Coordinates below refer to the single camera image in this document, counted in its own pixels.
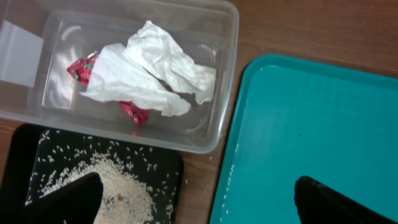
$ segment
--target transparent storage box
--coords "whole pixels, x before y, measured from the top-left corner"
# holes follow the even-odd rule
[[[81,57],[127,44],[146,20],[170,32],[185,53],[217,69],[212,102],[182,116],[150,110],[137,128],[117,102],[79,94],[66,71]],[[79,133],[206,153],[218,144],[231,92],[239,15],[226,1],[12,0],[0,3],[0,116]]]

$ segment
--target wooden table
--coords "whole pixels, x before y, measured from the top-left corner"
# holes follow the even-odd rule
[[[235,80],[220,145],[210,154],[182,153],[184,179],[177,223],[207,223],[245,66],[283,54],[398,77],[396,0],[231,0],[240,14]],[[0,119],[0,179],[12,132]]]

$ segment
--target red foil wrapper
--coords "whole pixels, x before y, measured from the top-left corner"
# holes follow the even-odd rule
[[[68,73],[81,84],[87,85],[90,81],[91,71],[98,55],[99,53],[95,52],[86,60],[83,58],[77,60],[67,68]],[[138,106],[132,102],[120,101],[119,106],[129,115],[138,127],[142,126],[148,119],[148,112],[138,108]]]

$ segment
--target white sticker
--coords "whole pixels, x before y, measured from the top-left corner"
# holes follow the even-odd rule
[[[33,87],[43,39],[3,21],[0,30],[0,80]]]

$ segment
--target turquoise plastic tray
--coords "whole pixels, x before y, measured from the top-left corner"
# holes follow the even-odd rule
[[[210,223],[300,223],[302,175],[398,221],[398,80],[278,55],[253,61]]]

